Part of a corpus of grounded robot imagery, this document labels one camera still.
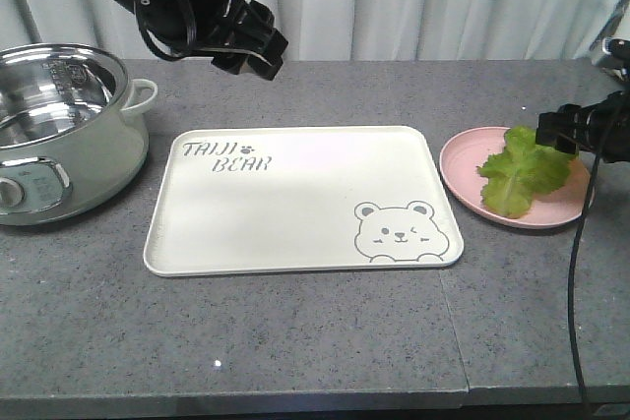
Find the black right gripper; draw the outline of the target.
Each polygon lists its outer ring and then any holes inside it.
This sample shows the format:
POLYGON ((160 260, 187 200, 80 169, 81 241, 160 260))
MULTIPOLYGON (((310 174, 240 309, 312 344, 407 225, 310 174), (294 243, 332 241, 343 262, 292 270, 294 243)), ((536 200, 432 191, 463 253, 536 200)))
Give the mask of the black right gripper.
POLYGON ((600 103, 582 107, 562 105, 555 112, 538 115, 535 130, 538 145, 551 145, 572 159, 580 150, 609 163, 629 161, 629 92, 611 93, 600 103))

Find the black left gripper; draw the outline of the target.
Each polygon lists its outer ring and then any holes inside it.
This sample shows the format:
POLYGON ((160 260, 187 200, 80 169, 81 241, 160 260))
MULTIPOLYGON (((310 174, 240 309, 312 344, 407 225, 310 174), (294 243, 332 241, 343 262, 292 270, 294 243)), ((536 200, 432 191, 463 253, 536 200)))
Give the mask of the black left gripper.
MULTIPOLYGON (((229 10, 230 0, 147 0, 147 31, 171 49, 173 54, 188 54, 216 28, 219 18, 229 10)), ((232 75, 253 74, 272 81, 284 60, 288 41, 275 27, 273 12, 251 0, 242 22, 247 38, 241 51, 212 52, 212 64, 232 75)))

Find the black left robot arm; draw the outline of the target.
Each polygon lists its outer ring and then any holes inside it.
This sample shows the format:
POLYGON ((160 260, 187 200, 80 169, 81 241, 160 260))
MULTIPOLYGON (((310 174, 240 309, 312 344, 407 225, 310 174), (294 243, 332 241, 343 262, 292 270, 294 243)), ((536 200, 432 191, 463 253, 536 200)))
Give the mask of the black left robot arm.
POLYGON ((238 75, 270 81, 284 60, 286 38, 265 5, 247 0, 114 0, 133 13, 140 35, 158 58, 209 57, 238 75))

